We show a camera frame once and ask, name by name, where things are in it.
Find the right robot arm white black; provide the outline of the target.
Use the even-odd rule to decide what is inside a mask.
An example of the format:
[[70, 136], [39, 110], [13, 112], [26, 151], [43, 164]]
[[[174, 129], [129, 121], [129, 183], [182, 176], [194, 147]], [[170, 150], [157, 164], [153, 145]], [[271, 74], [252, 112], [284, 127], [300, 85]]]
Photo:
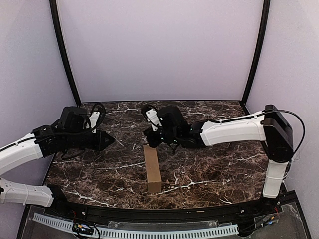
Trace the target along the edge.
[[262, 195], [274, 199], [280, 192], [292, 159], [298, 151], [294, 147], [293, 129], [283, 114], [300, 117], [274, 105], [254, 114], [221, 120], [204, 120], [189, 124], [176, 106], [157, 110], [152, 105], [141, 109], [150, 127], [144, 131], [149, 147], [156, 148], [165, 143], [183, 148], [205, 148], [220, 143], [237, 141], [260, 141], [266, 145], [269, 159]]

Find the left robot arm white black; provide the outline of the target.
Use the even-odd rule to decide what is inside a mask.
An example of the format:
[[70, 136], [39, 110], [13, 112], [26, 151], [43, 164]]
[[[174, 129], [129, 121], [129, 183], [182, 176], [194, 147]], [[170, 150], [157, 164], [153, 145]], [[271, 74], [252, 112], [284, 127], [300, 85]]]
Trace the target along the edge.
[[[0, 149], [0, 173], [5, 174], [27, 162], [70, 149], [103, 151], [115, 140], [98, 127], [106, 115], [96, 103], [90, 112], [81, 107], [65, 107], [51, 125], [34, 129], [25, 137]], [[67, 199], [56, 185], [35, 186], [0, 179], [0, 202], [51, 207]]]

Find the brown cardboard paper box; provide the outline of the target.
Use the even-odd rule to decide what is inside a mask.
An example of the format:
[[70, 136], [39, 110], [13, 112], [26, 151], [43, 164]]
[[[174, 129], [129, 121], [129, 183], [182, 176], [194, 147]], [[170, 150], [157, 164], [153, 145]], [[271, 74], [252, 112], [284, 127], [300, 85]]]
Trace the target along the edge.
[[150, 194], [160, 193], [162, 179], [157, 156], [157, 150], [155, 148], [149, 147], [148, 145], [144, 145], [143, 150], [147, 174], [148, 192]]

